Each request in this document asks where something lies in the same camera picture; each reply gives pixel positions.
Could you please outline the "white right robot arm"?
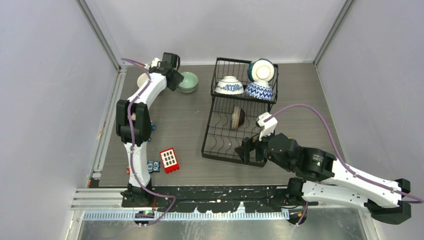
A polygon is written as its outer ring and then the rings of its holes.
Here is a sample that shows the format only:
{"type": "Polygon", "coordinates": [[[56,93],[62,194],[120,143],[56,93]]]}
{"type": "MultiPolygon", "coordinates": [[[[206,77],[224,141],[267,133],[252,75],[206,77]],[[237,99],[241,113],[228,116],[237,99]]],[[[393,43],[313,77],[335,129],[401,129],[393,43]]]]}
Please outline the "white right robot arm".
{"type": "Polygon", "coordinates": [[[399,225],[412,216],[411,204],[399,193],[411,190],[404,179],[386,180],[343,165],[341,160],[324,150],[300,146],[282,133],[256,139],[246,137],[236,154],[243,162],[255,152],[256,160],[271,161],[287,172],[289,179],[283,197],[288,205],[329,202],[370,213],[374,220],[399,225]]]}

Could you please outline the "black patterned rim bowl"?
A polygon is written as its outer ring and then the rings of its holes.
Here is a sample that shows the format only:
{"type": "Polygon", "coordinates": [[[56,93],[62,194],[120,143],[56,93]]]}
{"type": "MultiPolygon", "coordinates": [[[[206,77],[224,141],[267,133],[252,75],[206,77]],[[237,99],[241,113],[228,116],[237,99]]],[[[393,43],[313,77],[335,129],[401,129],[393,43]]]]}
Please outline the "black patterned rim bowl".
{"type": "Polygon", "coordinates": [[[240,106],[234,105],[231,114],[230,129],[237,130],[238,127],[242,126],[245,123],[245,118],[245,111],[240,106]]]}

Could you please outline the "white blue floral bowl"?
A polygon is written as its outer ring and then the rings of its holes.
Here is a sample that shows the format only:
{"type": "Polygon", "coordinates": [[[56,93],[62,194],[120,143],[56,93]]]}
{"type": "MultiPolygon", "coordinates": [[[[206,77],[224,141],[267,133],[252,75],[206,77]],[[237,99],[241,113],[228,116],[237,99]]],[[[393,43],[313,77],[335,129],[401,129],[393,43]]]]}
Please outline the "white blue floral bowl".
{"type": "Polygon", "coordinates": [[[235,76],[224,76],[217,82],[214,92],[224,95],[241,95],[245,92],[245,88],[235,76]]]}

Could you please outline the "beige bowl with flower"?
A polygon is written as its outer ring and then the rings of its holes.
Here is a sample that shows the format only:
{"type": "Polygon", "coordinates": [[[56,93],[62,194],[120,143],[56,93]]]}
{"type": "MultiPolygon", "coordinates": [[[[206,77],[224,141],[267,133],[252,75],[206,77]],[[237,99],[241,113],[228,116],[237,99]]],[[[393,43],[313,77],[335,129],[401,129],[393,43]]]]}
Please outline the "beige bowl with flower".
{"type": "Polygon", "coordinates": [[[149,80],[148,75],[146,73],[142,73],[137,78],[137,81],[136,81],[138,88],[141,88],[145,84],[145,82],[148,81],[148,80],[149,80]]]}

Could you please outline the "pale green striped bowl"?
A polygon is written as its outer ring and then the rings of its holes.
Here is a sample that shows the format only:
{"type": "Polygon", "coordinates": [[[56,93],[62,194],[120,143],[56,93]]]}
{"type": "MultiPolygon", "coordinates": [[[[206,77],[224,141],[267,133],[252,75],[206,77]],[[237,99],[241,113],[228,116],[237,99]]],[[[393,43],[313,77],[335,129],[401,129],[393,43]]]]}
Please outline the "pale green striped bowl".
{"type": "Polygon", "coordinates": [[[197,88],[195,87],[195,88],[190,88],[190,89],[188,89],[188,88],[180,88],[179,89],[182,93],[185,93],[185,94],[190,94],[190,93],[193,93],[194,91],[196,91],[197,90],[197,88]]]}

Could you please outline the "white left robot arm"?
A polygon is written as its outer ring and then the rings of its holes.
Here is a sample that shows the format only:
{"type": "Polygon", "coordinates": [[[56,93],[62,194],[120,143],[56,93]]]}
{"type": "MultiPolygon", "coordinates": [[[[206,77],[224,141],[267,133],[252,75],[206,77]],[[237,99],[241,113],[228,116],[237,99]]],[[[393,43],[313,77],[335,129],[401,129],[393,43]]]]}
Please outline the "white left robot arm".
{"type": "Polygon", "coordinates": [[[116,103],[116,134],[124,144],[129,164],[129,181],[122,196],[126,204],[148,207],[157,196],[148,170],[147,148],[153,131],[149,109],[163,90],[175,91],[183,81],[179,73],[181,58],[164,52],[162,58],[150,64],[129,58],[124,61],[141,68],[147,79],[132,96],[116,103]]]}

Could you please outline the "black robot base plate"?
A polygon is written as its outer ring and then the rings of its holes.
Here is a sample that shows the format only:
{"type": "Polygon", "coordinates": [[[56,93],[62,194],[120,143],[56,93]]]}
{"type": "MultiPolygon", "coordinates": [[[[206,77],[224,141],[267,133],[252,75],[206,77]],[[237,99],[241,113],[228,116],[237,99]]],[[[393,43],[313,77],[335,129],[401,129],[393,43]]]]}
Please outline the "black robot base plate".
{"type": "Polygon", "coordinates": [[[273,213],[305,206],[285,185],[156,186],[152,190],[157,195],[122,191],[122,207],[162,213],[234,213],[241,208],[247,213],[273,213]]]}

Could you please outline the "light green bowl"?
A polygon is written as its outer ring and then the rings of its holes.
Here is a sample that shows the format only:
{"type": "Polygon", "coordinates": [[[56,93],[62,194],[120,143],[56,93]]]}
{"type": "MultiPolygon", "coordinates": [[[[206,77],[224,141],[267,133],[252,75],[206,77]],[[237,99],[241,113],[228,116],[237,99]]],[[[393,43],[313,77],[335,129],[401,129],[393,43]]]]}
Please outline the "light green bowl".
{"type": "Polygon", "coordinates": [[[182,72],[181,73],[184,76],[183,81],[179,84],[179,89],[192,89],[197,88],[199,84],[199,78],[192,72],[182,72]]]}

